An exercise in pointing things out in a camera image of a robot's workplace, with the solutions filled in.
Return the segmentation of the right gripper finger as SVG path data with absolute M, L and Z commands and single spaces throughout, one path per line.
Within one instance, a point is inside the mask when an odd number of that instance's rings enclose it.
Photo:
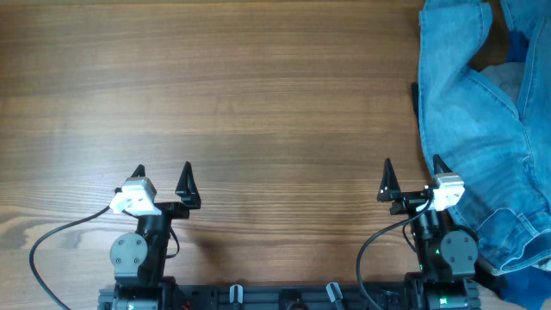
M 432 160 L 433 160 L 433 171 L 435 175 L 451 172 L 451 169 L 445 164 L 443 159 L 438 154 L 435 154 Z
M 392 202 L 401 197 L 401 189 L 390 158 L 384 161 L 381 185 L 377 194 L 378 202 Z

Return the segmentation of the light blue denim jeans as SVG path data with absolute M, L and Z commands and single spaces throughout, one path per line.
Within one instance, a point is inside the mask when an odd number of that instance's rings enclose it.
M 449 209 L 475 231 L 495 276 L 550 268 L 550 4 L 502 2 L 523 40 L 517 104 L 471 68 L 492 25 L 481 1 L 429 1 L 419 14 L 418 122 L 424 157 L 438 154 L 465 191 Z

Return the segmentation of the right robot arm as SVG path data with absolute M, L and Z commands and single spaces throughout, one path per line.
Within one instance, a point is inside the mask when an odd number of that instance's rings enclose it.
M 478 309 L 475 263 L 478 238 L 464 226 L 447 219 L 447 211 L 464 194 L 464 182 L 439 156 L 437 174 L 419 191 L 400 189 L 390 159 L 384 162 L 379 202 L 391 204 L 391 215 L 405 215 L 412 239 L 409 241 L 419 265 L 418 272 L 403 282 L 369 284 L 371 305 L 381 309 Z

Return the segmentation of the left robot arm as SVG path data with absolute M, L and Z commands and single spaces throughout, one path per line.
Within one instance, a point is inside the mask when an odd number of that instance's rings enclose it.
M 109 207 L 116 214 L 137 219 L 136 230 L 121 235 L 111 246 L 110 261 L 115 269 L 115 288 L 102 292 L 98 308 L 108 310 L 188 309 L 184 293 L 172 276 L 164 275 L 168 245 L 176 239 L 171 222 L 186 220 L 192 210 L 201 207 L 192 165 L 183 166 L 175 194 L 178 201 L 156 202 L 157 191 L 145 175 L 145 166 L 115 190 Z

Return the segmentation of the grey garment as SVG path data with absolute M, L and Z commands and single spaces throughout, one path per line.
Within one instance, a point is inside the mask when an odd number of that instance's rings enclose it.
M 517 104 L 524 67 L 524 62 L 507 62 L 501 65 L 489 65 L 480 74 L 496 84 L 514 104 Z

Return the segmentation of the dark blue garment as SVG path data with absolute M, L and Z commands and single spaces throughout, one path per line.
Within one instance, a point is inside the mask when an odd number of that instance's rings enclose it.
M 534 267 L 505 275 L 507 287 L 500 290 L 501 299 L 529 310 L 540 310 L 550 298 L 550 272 Z

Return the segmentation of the black mounting rail base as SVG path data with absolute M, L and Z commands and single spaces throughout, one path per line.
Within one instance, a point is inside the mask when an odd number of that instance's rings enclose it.
M 338 286 L 335 282 L 315 286 L 228 288 L 187 285 L 173 289 L 173 296 L 158 290 L 147 293 L 122 293 L 102 289 L 99 309 L 480 309 L 481 301 L 474 282 L 407 284 L 405 282 L 367 282 L 366 300 L 356 285 Z

